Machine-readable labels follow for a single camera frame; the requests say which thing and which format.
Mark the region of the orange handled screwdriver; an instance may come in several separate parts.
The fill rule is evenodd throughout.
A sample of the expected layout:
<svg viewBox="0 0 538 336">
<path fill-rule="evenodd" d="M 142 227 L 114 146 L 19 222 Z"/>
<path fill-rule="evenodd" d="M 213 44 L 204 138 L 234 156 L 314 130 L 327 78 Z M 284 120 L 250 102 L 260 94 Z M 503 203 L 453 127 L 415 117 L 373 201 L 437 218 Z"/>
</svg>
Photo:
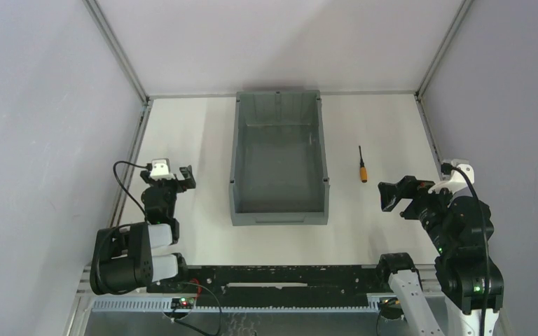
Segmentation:
<svg viewBox="0 0 538 336">
<path fill-rule="evenodd" d="M 362 183 L 368 182 L 368 173 L 362 156 L 361 146 L 358 146 L 359 150 L 359 176 Z"/>
</svg>

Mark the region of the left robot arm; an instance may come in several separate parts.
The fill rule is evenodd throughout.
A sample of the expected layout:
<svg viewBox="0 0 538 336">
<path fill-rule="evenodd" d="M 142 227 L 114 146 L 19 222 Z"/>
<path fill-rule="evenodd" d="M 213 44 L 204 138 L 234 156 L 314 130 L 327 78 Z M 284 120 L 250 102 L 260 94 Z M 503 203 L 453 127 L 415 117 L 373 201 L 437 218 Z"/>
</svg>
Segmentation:
<svg viewBox="0 0 538 336">
<path fill-rule="evenodd" d="M 154 252 L 178 243 L 177 196 L 196 187 L 191 166 L 179 171 L 180 178 L 164 160 L 143 166 L 140 176 L 147 188 L 137 201 L 143 221 L 97 232 L 90 266 L 95 294 L 124 295 L 162 280 L 186 278 L 186 261 L 180 253 Z"/>
</svg>

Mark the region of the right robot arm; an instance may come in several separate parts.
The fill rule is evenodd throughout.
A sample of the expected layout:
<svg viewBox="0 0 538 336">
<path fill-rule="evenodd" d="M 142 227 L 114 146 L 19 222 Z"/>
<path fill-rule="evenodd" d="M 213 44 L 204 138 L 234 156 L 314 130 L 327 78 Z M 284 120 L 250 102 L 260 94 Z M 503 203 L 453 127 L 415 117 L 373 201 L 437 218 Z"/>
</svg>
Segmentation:
<svg viewBox="0 0 538 336">
<path fill-rule="evenodd" d="M 489 206 L 476 194 L 454 196 L 463 188 L 473 185 L 459 170 L 439 183 L 405 176 L 378 184 L 380 207 L 391 212 L 409 199 L 401 217 L 419 221 L 438 251 L 434 266 L 445 295 L 448 334 L 492 335 L 504 297 L 502 273 L 489 256 L 494 227 Z"/>
</svg>

